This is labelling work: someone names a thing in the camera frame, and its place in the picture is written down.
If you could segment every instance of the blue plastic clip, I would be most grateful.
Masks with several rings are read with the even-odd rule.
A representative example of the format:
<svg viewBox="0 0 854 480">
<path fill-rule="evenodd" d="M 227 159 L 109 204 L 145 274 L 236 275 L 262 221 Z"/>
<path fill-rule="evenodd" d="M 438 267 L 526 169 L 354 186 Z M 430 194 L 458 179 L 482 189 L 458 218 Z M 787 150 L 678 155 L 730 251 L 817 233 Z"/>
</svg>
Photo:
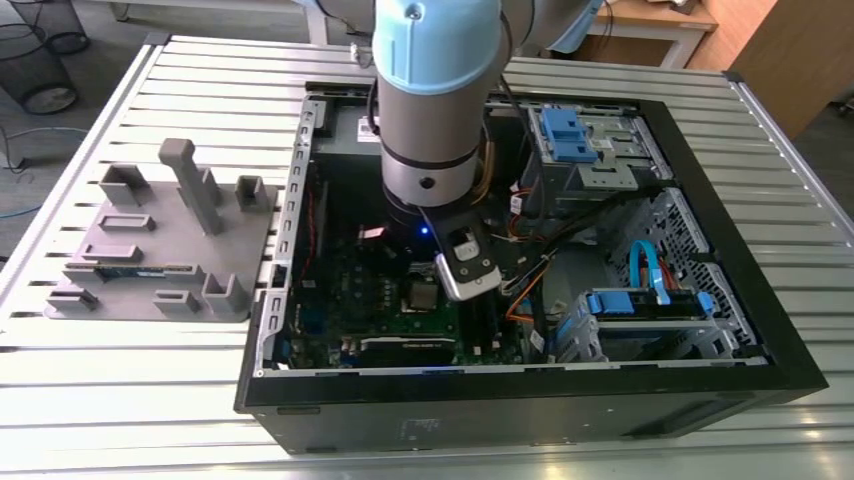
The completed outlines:
<svg viewBox="0 0 854 480">
<path fill-rule="evenodd" d="M 647 240 L 635 240 L 631 244 L 631 253 L 628 254 L 628 285 L 631 288 L 640 288 L 640 250 L 643 250 L 646 256 L 647 270 L 650 271 L 650 287 L 655 289 L 658 304 L 670 305 L 670 295 L 667 295 L 667 289 L 664 288 L 664 275 L 658 265 L 655 247 Z"/>
<path fill-rule="evenodd" d="M 602 313 L 602 302 L 599 301 L 599 295 L 595 293 L 587 295 L 587 306 L 590 306 L 590 313 L 594 315 Z"/>
<path fill-rule="evenodd" d="M 715 313 L 715 301 L 711 298 L 711 295 L 709 295 L 707 292 L 699 292 L 697 294 L 697 301 L 699 302 L 699 306 L 703 308 L 703 312 L 706 312 L 706 315 L 711 315 L 713 313 Z"/>
<path fill-rule="evenodd" d="M 594 163 L 599 154 L 587 145 L 587 127 L 568 108 L 543 108 L 543 130 L 555 162 Z"/>
</svg>

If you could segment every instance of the aluminum table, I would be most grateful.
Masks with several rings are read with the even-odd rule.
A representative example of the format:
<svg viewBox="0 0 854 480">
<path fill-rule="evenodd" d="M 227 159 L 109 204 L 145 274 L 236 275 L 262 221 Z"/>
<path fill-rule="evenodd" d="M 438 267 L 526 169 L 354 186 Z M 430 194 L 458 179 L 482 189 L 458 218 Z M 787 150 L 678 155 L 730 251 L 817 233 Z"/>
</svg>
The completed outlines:
<svg viewBox="0 0 854 480">
<path fill-rule="evenodd" d="M 789 405 L 674 440 L 288 457 L 232 411 L 246 324 L 43 317 L 104 201 L 95 183 L 108 165 L 172 178 L 156 153 L 164 138 L 181 137 L 217 181 L 260 175 L 282 186 L 304 82 L 367 83 L 371 75 L 340 47 L 179 36 L 143 47 L 0 274 L 0 475 L 850 478 L 854 228 L 749 89 L 717 73 L 518 59 L 507 80 L 519 91 L 670 106 L 830 381 Z"/>
</svg>

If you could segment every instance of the electrical cable on floor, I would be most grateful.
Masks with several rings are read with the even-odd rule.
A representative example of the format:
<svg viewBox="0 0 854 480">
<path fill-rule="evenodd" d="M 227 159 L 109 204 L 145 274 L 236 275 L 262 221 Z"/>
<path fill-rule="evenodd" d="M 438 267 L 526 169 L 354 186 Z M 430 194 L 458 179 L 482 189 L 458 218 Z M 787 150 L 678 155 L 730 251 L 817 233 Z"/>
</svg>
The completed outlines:
<svg viewBox="0 0 854 480">
<path fill-rule="evenodd" d="M 20 212 L 12 212 L 12 213 L 1 213 L 0 214 L 0 220 L 5 220 L 7 218 L 15 218 L 15 217 L 20 217 L 24 216 L 35 211 L 37 211 L 41 208 L 41 205 L 39 205 L 37 207 L 33 207 L 28 210 L 21 210 Z"/>
<path fill-rule="evenodd" d="M 81 128 L 73 128 L 73 127 L 39 127 L 39 128 L 31 128 L 29 130 L 24 130 L 23 132 L 17 132 L 17 133 L 13 133 L 12 135 L 8 135 L 5 128 L 3 128 L 3 125 L 0 125 L 0 137 L 3 137 L 3 151 L 0 153 L 5 155 L 7 168 L 9 172 L 12 172 L 15 175 L 20 175 L 21 173 L 24 173 L 24 170 L 27 170 L 27 167 L 25 166 L 16 167 L 15 165 L 12 165 L 12 151 L 9 150 L 9 140 L 24 137 L 27 135 L 32 135 L 33 133 L 39 133 L 39 132 L 83 133 L 84 135 L 89 133 L 88 130 L 84 130 Z"/>
</svg>

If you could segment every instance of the wooden desk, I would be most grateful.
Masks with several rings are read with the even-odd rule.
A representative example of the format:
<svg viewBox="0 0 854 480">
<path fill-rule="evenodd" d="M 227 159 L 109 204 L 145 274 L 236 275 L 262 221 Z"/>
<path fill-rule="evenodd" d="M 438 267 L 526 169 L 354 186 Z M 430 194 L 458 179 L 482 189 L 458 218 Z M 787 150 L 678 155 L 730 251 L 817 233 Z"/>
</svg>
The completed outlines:
<svg viewBox="0 0 854 480">
<path fill-rule="evenodd" d="M 611 6 L 612 38 L 606 51 L 599 52 L 595 46 L 598 41 L 587 39 L 576 58 L 642 65 L 656 65 L 660 61 L 664 68 L 683 68 L 703 35 L 718 28 L 718 22 L 702 4 L 697 5 L 691 15 L 674 12 L 669 5 L 646 0 L 620 0 L 615 3 Z M 603 6 L 590 34 L 604 35 L 607 23 L 608 12 Z"/>
</svg>

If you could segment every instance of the table leg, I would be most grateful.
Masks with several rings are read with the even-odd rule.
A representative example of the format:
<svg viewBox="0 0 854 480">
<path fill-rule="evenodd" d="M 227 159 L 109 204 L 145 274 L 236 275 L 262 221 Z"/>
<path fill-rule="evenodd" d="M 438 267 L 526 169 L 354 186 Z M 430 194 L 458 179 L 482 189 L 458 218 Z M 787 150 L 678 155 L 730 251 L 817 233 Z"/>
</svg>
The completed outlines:
<svg viewBox="0 0 854 480">
<path fill-rule="evenodd" d="M 128 15 L 129 10 L 129 3 L 109 2 L 109 11 L 112 12 L 112 18 L 116 19 L 116 22 L 127 22 L 131 19 Z"/>
<path fill-rule="evenodd" d="M 673 46 L 662 61 L 662 68 L 685 68 L 706 31 L 679 29 L 674 30 L 674 33 L 677 35 L 673 40 Z"/>
<path fill-rule="evenodd" d="M 314 45 L 330 44 L 330 30 L 326 24 L 326 15 L 316 8 L 303 8 L 306 22 L 308 23 L 308 43 Z"/>
</svg>

